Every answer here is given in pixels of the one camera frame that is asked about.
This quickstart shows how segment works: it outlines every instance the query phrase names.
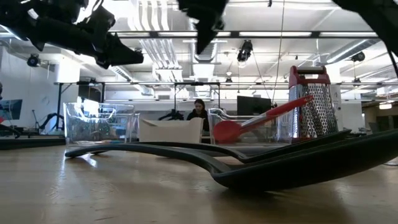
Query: dark hair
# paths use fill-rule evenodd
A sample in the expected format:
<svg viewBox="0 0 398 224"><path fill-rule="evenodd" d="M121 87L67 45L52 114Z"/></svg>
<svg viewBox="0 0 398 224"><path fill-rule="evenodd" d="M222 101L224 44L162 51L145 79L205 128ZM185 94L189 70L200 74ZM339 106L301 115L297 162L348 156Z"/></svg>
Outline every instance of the dark hair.
<svg viewBox="0 0 398 224"><path fill-rule="evenodd" d="M202 99L195 100L195 102L193 104L197 104L197 103L201 104L203 106L203 110L205 110L205 108L206 108L205 102L203 102Z"/></svg>

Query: ceiling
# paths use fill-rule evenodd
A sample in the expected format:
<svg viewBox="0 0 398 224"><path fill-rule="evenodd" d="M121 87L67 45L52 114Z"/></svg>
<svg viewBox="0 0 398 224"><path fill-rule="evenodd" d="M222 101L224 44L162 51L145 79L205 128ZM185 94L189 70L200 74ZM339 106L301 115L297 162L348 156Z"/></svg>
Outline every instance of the ceiling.
<svg viewBox="0 0 398 224"><path fill-rule="evenodd" d="M157 2L160 9L162 1L139 1L140 13L138 19L142 19L142 4L144 4L144 7L148 4L147 18L149 18L149 28L151 30L155 30L156 27L151 21L151 5L153 2ZM230 0L224 14L225 30L372 31L357 14L340 9L330 0L289 0L285 2L285 8L283 8L284 3L281 0L273 0L272 7L267 7L267 4L267 1ZM131 8L131 1L105 0L103 5L117 19L117 23L111 30L132 30L128 23L130 19L134 19L131 16L134 14ZM167 22L170 30L189 30L188 18L184 13L177 10L177 3L175 1L167 1L167 5ZM227 77L226 73L231 72L234 82L260 82L262 78L265 82L270 83L276 80L278 82L286 81L289 70L293 65L312 66L313 62L308 61L308 59L313 60L317 55L331 54L355 41L354 39L251 39L253 44L252 56L247 61L245 67L239 68L236 57L243 39L222 39L220 37L218 40L220 43L218 43L216 57L211 62L214 65L213 75L208 79L209 81L219 80L223 82ZM191 44L187 43L189 41L189 38L172 39L172 47L178 59L178 64L181 66L182 78L184 79L194 79L197 76L192 69ZM140 40L123 39L122 42L132 49L142 48L145 53L144 63L126 65L124 68L134 76L135 80L142 82L156 81L152 75L152 65L154 62L146 54L146 50L140 44ZM357 62L355 67L352 61L337 63L337 66L340 67L342 81L350 82L354 79L354 75L363 77L362 82L380 82L396 77L391 70L369 76L374 71L391 66L391 61L388 54L386 54L386 48L382 42L370 46L363 52L366 56L365 60ZM89 65L88 70L95 71L87 74L108 82L116 81L115 77L111 76L109 71L106 72L100 69L92 59L79 58L79 60ZM264 87L254 86L253 88L260 90ZM363 92L371 91L375 88L363 88ZM111 89L135 90L123 86L112 86Z"/></svg>

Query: cable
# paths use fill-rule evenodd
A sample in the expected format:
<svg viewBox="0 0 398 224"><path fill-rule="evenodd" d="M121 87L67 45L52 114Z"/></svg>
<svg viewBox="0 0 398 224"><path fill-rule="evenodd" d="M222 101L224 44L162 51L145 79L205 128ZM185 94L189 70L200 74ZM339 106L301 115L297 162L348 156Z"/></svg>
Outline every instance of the cable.
<svg viewBox="0 0 398 224"><path fill-rule="evenodd" d="M257 63L256 55L254 54L254 51L252 51L252 53L253 53L254 61L255 61L256 66L257 66L257 71L259 72L259 75L260 75L261 83L262 83L262 85L264 86L264 89L265 89L265 91L266 91L266 93L267 93L267 96L268 96L268 99L269 99L269 94L268 94L268 91L267 91L267 88L266 88L266 84L265 84L265 82L264 82L264 79L262 78L262 75L261 75L261 72L260 72L260 68L259 68L259 64Z"/></svg>
<svg viewBox="0 0 398 224"><path fill-rule="evenodd" d="M283 3L283 6L282 6L282 22L281 22L281 25L280 25L280 40L279 40L278 64L277 64L277 66L276 66L276 78L275 78L274 92L273 92L273 94L272 94L272 104L274 104L276 83L278 82L279 62L280 62L280 51L282 50L282 36L283 36L283 31L284 31L284 20L285 20L285 0L284 0L284 3Z"/></svg>
<svg viewBox="0 0 398 224"><path fill-rule="evenodd" d="M392 66L394 67L394 70L396 72L397 78L398 78L398 67L397 67L397 62L391 52L391 50L388 50L388 55L390 56L391 62L392 62Z"/></svg>

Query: table surface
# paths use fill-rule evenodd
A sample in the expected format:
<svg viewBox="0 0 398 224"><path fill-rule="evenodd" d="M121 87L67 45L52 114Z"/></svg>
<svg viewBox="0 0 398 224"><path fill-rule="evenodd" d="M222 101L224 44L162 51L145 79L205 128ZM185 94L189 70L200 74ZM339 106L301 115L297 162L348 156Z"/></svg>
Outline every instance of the table surface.
<svg viewBox="0 0 398 224"><path fill-rule="evenodd" d="M1 223L398 223L397 167L249 195L184 161L132 152L65 160L64 152L0 152Z"/></svg>

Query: desk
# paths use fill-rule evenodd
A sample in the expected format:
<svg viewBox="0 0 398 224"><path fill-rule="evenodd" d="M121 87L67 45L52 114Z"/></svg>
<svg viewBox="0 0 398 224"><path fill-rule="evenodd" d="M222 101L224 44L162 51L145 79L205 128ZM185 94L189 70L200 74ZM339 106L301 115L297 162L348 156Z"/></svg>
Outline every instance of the desk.
<svg viewBox="0 0 398 224"><path fill-rule="evenodd" d="M64 152L0 153L2 223L398 223L395 167L253 197L183 161L131 152L64 161Z"/></svg>

